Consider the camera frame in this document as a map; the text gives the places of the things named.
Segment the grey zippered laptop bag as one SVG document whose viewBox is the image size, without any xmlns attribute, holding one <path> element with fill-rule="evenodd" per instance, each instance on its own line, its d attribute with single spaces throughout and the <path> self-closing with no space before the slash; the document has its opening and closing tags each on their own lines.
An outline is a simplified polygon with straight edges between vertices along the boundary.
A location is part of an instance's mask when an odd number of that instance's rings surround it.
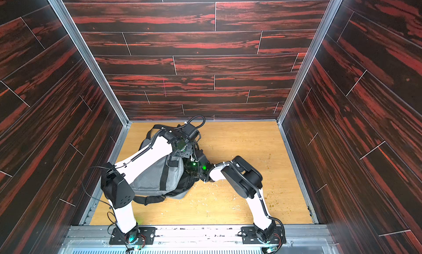
<svg viewBox="0 0 422 254">
<path fill-rule="evenodd" d="M 165 130 L 165 137 L 181 137 L 180 129 L 183 126 L 169 127 L 161 124 L 153 126 L 153 130 Z M 200 150 L 193 140 L 193 155 L 196 158 Z M 135 193 L 133 201 L 140 205 L 157 204 L 166 198 L 182 199 L 191 187 L 200 179 L 191 176 L 184 168 L 188 158 L 167 155 L 151 167 L 142 172 L 131 184 Z"/>
</svg>

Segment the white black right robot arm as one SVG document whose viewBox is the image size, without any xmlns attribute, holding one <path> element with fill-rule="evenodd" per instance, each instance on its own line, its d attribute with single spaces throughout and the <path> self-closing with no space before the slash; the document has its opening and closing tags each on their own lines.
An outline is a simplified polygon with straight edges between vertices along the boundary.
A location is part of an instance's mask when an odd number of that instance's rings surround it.
<svg viewBox="0 0 422 254">
<path fill-rule="evenodd" d="M 185 169 L 203 182 L 227 180 L 235 192 L 247 201 L 253 217 L 255 235 L 261 243 L 270 243 L 273 237 L 279 245 L 286 243 L 285 228 L 282 222 L 269 214 L 263 195 L 263 177 L 244 158 L 236 156 L 231 161 L 211 164 L 206 159 L 188 159 Z"/>
</svg>

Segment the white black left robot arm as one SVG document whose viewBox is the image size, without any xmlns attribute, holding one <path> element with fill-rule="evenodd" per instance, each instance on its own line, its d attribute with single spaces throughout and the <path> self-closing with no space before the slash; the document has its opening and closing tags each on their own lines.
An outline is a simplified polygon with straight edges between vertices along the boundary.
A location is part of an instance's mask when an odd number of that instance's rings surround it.
<svg viewBox="0 0 422 254">
<path fill-rule="evenodd" d="M 129 244 L 138 238 L 133 202 L 147 206 L 167 198 L 182 199 L 198 181 L 185 171 L 183 157 L 165 137 L 151 137 L 143 145 L 127 159 L 108 164 L 101 177 L 101 189 L 113 209 L 118 231 Z"/>
</svg>

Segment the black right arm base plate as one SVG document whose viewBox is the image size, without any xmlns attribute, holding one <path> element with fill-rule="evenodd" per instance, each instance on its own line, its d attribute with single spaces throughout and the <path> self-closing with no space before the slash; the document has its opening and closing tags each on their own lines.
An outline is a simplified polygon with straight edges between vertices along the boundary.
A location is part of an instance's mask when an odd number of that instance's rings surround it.
<svg viewBox="0 0 422 254">
<path fill-rule="evenodd" d="M 269 228 L 266 230 L 259 229 L 255 225 L 241 227 L 237 233 L 241 237 L 242 243 L 245 245 L 257 244 L 286 244 L 281 227 Z"/>
</svg>

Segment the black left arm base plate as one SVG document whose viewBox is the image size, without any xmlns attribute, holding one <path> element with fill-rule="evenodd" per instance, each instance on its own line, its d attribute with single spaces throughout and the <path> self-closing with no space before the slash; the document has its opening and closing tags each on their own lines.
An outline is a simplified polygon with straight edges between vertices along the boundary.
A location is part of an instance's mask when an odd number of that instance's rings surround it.
<svg viewBox="0 0 422 254">
<path fill-rule="evenodd" d="M 109 244 L 110 245 L 152 245 L 155 240 L 156 227 L 136 227 L 128 233 L 123 233 L 118 227 L 113 229 Z"/>
</svg>

